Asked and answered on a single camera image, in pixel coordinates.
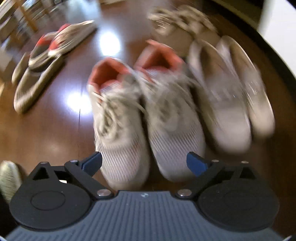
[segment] gray ribbed platform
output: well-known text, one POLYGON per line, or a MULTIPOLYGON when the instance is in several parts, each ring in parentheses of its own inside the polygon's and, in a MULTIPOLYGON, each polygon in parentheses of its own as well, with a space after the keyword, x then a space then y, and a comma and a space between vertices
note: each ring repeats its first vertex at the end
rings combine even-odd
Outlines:
POLYGON ((206 221, 193 202, 181 201, 165 192, 127 192, 109 201, 98 201, 75 225, 52 232, 34 232, 22 227, 8 241, 280 241, 271 229, 235 233, 206 221))

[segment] ridged surface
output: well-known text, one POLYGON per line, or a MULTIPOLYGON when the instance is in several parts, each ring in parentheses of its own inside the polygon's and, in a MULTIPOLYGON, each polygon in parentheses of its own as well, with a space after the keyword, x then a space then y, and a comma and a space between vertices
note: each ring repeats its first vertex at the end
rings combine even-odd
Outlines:
POLYGON ((280 241, 271 229, 238 233, 206 221, 191 201, 181 201, 165 192, 121 191, 109 201, 98 201, 75 225, 52 232, 34 232, 22 227, 8 241, 280 241))

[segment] metal screw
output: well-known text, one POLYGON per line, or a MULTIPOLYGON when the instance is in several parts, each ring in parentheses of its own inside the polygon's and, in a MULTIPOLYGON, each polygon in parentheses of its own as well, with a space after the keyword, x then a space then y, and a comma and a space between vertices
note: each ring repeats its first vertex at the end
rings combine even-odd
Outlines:
POLYGON ((107 197, 111 194, 111 191, 109 189, 100 189, 97 191, 97 194, 99 197, 107 197))
POLYGON ((177 193, 181 197, 188 197, 192 194, 192 192, 189 189, 180 189, 177 191, 177 193))

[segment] brown floor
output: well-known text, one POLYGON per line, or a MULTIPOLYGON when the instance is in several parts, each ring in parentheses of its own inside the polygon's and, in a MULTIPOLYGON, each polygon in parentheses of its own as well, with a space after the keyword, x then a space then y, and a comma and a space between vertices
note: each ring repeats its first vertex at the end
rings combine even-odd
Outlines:
MULTIPOLYGON (((0 99, 0 160, 11 160, 27 173, 40 161, 63 165, 71 159, 83 159, 94 151, 92 113, 86 82, 95 63, 104 55, 117 57, 133 65, 150 38, 147 10, 161 5, 171 8, 172 1, 124 1, 99 6, 95 0, 69 0, 64 14, 54 13, 46 26, 15 54, 19 60, 31 51, 39 37, 57 30, 62 24, 94 19, 99 28, 67 55, 66 65, 48 85, 41 98, 24 115, 13 108, 15 87, 7 85, 0 99)), ((174 1, 174 4, 186 2, 174 1)), ((219 15, 210 3, 210 19, 222 34, 235 38, 258 65, 276 118, 275 135, 267 141, 255 140, 243 156, 228 157, 208 148, 209 158, 230 164, 247 160, 265 178, 280 200, 274 229, 282 235, 296 231, 296 106, 282 79, 264 53, 236 26, 219 15)), ((98 172, 95 178, 106 185, 98 172)), ((155 164, 144 190, 176 191, 183 184, 165 180, 155 164)))

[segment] sneaker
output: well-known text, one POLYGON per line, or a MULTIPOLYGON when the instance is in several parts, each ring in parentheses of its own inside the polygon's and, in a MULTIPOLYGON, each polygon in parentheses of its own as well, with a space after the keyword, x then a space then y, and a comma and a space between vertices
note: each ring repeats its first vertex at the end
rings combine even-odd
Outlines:
POLYGON ((189 5, 181 5, 177 8, 179 16, 187 22, 189 31, 195 39, 202 39, 215 46, 220 37, 217 29, 210 22, 207 15, 189 5))
POLYGON ((194 177, 187 153, 205 153, 205 140, 190 94, 184 61, 164 44, 149 40, 135 64, 144 94, 150 146, 162 175, 173 182, 194 177))
POLYGON ((49 46, 48 56, 53 57, 69 52, 95 29, 94 20, 63 25, 49 46))
POLYGON ((23 113, 27 111, 63 63, 63 57, 59 56, 56 59, 51 59, 40 68, 26 69, 15 91, 14 108, 16 112, 23 113))
POLYGON ((153 8, 148 14, 148 19, 152 23, 152 35, 155 40, 173 48, 180 57, 187 56, 193 36, 186 21, 179 17, 177 11, 153 8))
POLYGON ((107 57, 94 66, 87 88, 103 176, 115 190, 139 189, 150 164, 139 113, 145 110, 139 104, 141 94, 133 70, 107 57))
POLYGON ((50 43, 57 35, 57 32, 50 32, 48 34, 43 35, 39 41, 37 42, 36 46, 34 47, 33 51, 31 52, 28 66, 30 69, 40 68, 43 65, 46 65, 49 61, 48 57, 48 48, 50 43))
POLYGON ((254 135, 261 138, 271 136, 275 119, 259 70, 233 38, 223 36, 217 49, 243 84, 254 135))
POLYGON ((17 165, 11 161, 2 161, 0 164, 0 190, 7 203, 22 184, 17 165))
POLYGON ((243 89, 217 50, 205 41, 192 43, 187 59, 197 79, 201 114, 218 147, 242 153, 251 144, 243 89))
POLYGON ((30 52, 26 52, 13 71, 11 82, 17 85, 29 66, 30 52))

